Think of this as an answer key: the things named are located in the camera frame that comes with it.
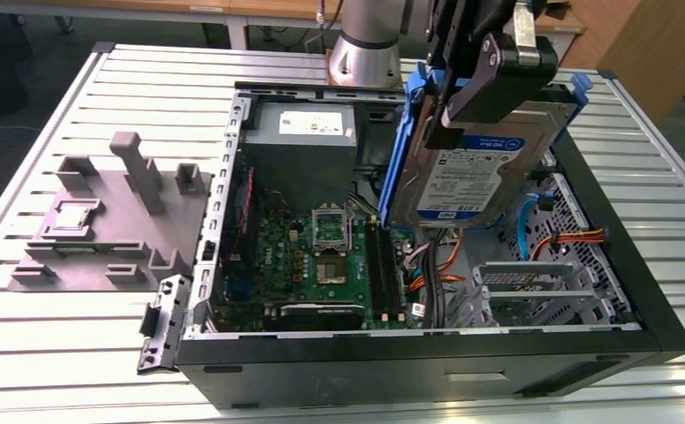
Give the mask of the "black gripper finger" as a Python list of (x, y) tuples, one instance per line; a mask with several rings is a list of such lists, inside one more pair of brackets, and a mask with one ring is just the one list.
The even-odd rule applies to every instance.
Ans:
[(460, 91), (466, 55), (466, 40), (433, 39), (429, 43), (428, 62), (436, 74), (438, 104), (446, 104)]
[(458, 124), (496, 124), (550, 83), (558, 70), (558, 56), (549, 39), (536, 38), (538, 61), (520, 62), (512, 37), (489, 33), (482, 41), (476, 69), (466, 85), (449, 89), (426, 120), (425, 148), (452, 149), (460, 144)]

